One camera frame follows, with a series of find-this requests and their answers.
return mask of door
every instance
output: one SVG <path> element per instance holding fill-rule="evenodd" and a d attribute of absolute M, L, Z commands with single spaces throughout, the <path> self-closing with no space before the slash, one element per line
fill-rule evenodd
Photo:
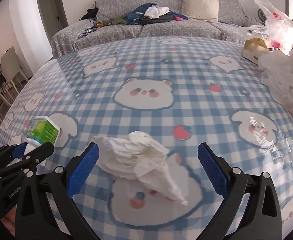
<path fill-rule="evenodd" d="M 68 26 L 62 0 L 38 0 L 38 5 L 44 29 L 51 42 L 54 34 Z"/>

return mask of clothes pile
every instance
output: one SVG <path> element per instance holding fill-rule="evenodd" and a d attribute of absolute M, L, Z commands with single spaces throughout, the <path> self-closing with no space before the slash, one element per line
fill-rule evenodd
<path fill-rule="evenodd" d="M 188 18 L 182 14 L 170 11 L 168 7 L 156 7 L 155 3 L 145 3 L 126 13 L 123 19 L 130 25 L 146 25 L 151 23 L 182 21 Z"/>
<path fill-rule="evenodd" d="M 94 22 L 93 26 L 86 29 L 78 39 L 88 36 L 90 33 L 97 31 L 99 28 L 110 25 L 146 25 L 151 23 L 164 23 L 170 21 L 188 20 L 188 17 L 170 11 L 166 6 L 156 7 L 156 3 L 145 3 L 126 13 L 123 17 L 109 18 L 106 21 Z"/>

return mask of white tissue paper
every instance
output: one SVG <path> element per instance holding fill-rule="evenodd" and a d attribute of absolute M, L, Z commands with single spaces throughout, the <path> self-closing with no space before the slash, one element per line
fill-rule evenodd
<path fill-rule="evenodd" d="M 125 139 L 93 136 L 92 141 L 99 146 L 96 164 L 102 170 L 118 178 L 136 179 L 148 189 L 188 204 L 170 176 L 166 163 L 169 150 L 147 133 L 136 131 Z"/>
<path fill-rule="evenodd" d="M 268 86 L 271 96 L 293 114 L 293 50 L 287 56 L 275 50 L 258 60 L 261 83 Z"/>

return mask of white plastic bag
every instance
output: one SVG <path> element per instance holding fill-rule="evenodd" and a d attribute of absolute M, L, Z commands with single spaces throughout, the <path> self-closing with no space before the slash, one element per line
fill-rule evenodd
<path fill-rule="evenodd" d="M 268 86 L 271 96 L 293 114 L 293 55 L 275 50 L 258 60 L 261 83 Z"/>
<path fill-rule="evenodd" d="M 188 204 L 169 173 L 169 150 L 147 133 L 132 132 L 125 139 L 93 136 L 92 141 L 99 146 L 96 164 L 102 170 L 118 178 L 136 179 L 148 189 Z"/>
<path fill-rule="evenodd" d="M 240 28 L 249 39 L 263 38 L 268 48 L 279 48 L 289 55 L 293 47 L 293 21 L 276 9 L 268 0 L 254 0 L 267 17 L 265 26 L 252 25 Z"/>

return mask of gray sofa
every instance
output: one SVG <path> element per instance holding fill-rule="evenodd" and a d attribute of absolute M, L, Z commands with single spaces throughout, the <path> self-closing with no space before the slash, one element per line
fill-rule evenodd
<path fill-rule="evenodd" d="M 170 10 L 181 13 L 183 0 L 97 0 L 98 20 L 123 16 L 144 3 L 168 6 Z M 91 20 L 83 20 L 54 35 L 52 39 L 54 57 L 110 41 L 149 36 L 196 36 L 244 43 L 245 37 L 239 32 L 239 27 L 234 25 L 250 26 L 258 23 L 244 15 L 239 0 L 220 0 L 218 23 L 189 19 L 145 26 L 112 25 L 100 28 L 90 35 L 78 39 L 79 35 L 92 24 Z"/>

